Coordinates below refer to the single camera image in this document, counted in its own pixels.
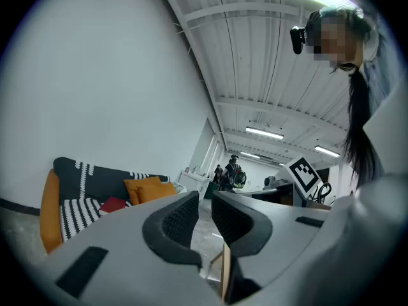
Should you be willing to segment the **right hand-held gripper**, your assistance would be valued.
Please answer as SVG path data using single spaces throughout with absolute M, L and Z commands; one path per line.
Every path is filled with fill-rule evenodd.
M 321 178 L 302 156 L 285 164 L 276 175 L 264 180 L 263 190 L 275 189 L 288 197 L 294 207 L 305 207 L 316 192 Z

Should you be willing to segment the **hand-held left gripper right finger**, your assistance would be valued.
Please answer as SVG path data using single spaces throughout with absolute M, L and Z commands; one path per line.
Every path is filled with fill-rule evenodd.
M 214 192 L 212 220 L 229 249 L 224 302 L 247 299 L 276 281 L 311 244 L 327 211 Z

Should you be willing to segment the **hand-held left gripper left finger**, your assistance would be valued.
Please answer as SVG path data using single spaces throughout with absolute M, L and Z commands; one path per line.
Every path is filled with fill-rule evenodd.
M 104 215 L 41 266 L 55 305 L 220 305 L 191 249 L 198 193 Z

